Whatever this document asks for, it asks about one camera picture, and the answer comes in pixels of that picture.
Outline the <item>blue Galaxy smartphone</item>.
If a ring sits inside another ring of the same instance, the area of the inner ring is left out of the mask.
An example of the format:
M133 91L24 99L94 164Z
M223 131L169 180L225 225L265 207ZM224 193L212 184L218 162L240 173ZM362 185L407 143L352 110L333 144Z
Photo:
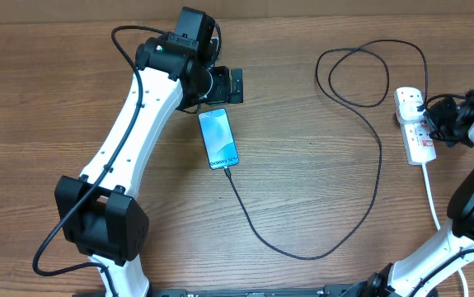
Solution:
M206 111L198 119L209 167L217 170L239 164L227 111L224 108Z

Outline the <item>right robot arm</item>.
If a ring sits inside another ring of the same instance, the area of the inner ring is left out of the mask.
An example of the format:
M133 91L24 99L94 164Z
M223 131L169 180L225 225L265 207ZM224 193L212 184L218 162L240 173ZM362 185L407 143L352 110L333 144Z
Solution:
M425 167L435 158L434 141L474 148L474 89L463 96L424 99L413 87L394 92L409 164ZM327 296L436 296L438 284L474 262L474 168L448 203L448 220L409 257L388 264L366 281L331 289Z

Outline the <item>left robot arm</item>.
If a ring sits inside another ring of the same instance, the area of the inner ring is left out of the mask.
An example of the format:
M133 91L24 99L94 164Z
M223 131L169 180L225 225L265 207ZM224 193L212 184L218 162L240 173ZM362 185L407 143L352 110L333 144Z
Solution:
M129 63L130 93L105 142L79 177L60 178L54 197L64 237L101 274L104 296L147 296L140 252L149 220L136 201L151 152L174 111L239 104L242 71L217 66L220 27L183 7L176 29L142 43Z

